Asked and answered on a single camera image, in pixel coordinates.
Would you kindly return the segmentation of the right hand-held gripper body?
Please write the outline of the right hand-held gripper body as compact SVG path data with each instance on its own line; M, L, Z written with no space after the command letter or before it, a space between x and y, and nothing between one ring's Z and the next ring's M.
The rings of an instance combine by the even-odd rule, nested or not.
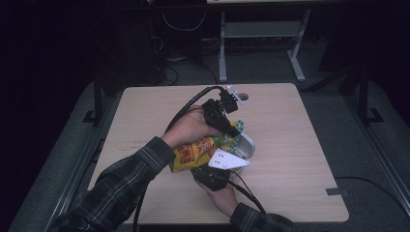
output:
M217 149L211 159L190 172L195 181L212 191L224 189L230 180L232 171L250 165L249 156L242 150L231 154Z

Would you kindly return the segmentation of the white metal desk frame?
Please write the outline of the white metal desk frame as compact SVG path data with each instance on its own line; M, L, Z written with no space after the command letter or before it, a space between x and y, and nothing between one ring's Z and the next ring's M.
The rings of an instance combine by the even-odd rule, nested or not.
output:
M226 11L220 13L220 53L219 79L227 82L225 40L248 38L292 38L295 40L292 49L287 51L288 60L292 66L296 79L305 82L306 78L299 64L297 55L308 26L311 9L305 9L299 20L264 20L243 21L229 20Z

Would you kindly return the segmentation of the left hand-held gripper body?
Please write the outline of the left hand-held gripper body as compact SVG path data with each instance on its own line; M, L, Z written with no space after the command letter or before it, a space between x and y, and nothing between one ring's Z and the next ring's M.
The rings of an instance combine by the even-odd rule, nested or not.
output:
M228 85L227 88L213 86L213 89L220 90L220 99L209 99L202 104L205 121L215 129L232 129L233 126L226 115L236 111L238 104L245 105L249 95L234 90L232 85Z

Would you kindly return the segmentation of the grey metal rail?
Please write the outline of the grey metal rail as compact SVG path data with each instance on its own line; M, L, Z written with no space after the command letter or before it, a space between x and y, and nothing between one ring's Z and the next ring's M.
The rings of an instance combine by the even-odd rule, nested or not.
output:
M351 97L343 96L342 98L378 158L379 164L395 194L396 204L410 219L410 189L405 186L405 183L391 162L387 151L383 148L382 143L376 138L375 133L370 129L371 124L384 123L383 118L376 108L371 108L369 110L370 117L366 115L367 110L365 111L365 115L362 115L360 112L361 107L355 103Z
M96 111L85 101L74 110L47 162L47 185L55 187L48 195L54 194L55 200L50 202L43 232L50 232L55 220L70 209L77 192L88 188L94 173L89 166L103 147L118 103L117 98L103 98L99 122L94 122Z

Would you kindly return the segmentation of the person's right hand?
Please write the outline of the person's right hand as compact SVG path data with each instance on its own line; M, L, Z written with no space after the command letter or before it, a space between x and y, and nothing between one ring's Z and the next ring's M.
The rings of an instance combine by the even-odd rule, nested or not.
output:
M206 191L206 193L212 199L214 205L229 218L233 215L239 202L236 198L234 188L231 186L226 186L220 190L212 191L205 185L197 182L197 184Z

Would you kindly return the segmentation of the yellow refill pouch green cap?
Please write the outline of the yellow refill pouch green cap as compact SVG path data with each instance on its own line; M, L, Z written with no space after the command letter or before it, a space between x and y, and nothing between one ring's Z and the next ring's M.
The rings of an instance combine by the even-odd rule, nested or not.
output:
M221 136L206 136L197 142L183 145L174 150L175 160L169 164L174 173L199 167L210 161L217 149L230 154L238 150L240 136L230 137L227 134Z

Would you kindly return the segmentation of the person's left hand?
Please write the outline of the person's left hand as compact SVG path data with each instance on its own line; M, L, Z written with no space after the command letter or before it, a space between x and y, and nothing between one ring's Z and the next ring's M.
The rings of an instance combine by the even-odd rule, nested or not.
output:
M161 139L171 149L175 149L196 142L206 136L220 135L219 130L206 124L203 109L199 105L194 105Z

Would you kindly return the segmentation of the black metal stand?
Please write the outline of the black metal stand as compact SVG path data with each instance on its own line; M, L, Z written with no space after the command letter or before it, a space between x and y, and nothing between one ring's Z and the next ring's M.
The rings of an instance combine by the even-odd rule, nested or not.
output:
M350 65L346 68L346 77L339 88L343 96L352 96L358 90L357 113L361 121L368 126L371 123L384 123L376 108L368 107L369 77L366 70Z
M94 109L89 110L83 118L83 123L92 123L96 127L103 115L103 97L100 73L96 72L93 80Z

